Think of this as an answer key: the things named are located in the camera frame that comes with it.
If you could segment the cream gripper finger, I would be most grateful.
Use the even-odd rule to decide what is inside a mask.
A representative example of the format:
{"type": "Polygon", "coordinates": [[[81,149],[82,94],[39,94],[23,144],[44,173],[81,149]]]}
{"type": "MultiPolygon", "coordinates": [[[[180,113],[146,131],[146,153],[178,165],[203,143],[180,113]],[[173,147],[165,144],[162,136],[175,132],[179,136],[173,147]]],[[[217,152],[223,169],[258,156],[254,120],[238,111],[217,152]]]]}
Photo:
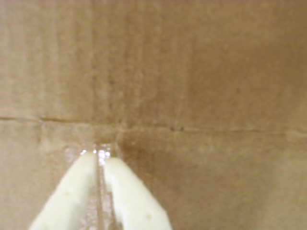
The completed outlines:
{"type": "Polygon", "coordinates": [[[104,179],[115,220],[124,230],[172,229],[166,210],[122,159],[105,160],[104,179]]]}
{"type": "Polygon", "coordinates": [[[78,230],[96,186],[96,155],[81,155],[67,170],[30,230],[78,230]]]}

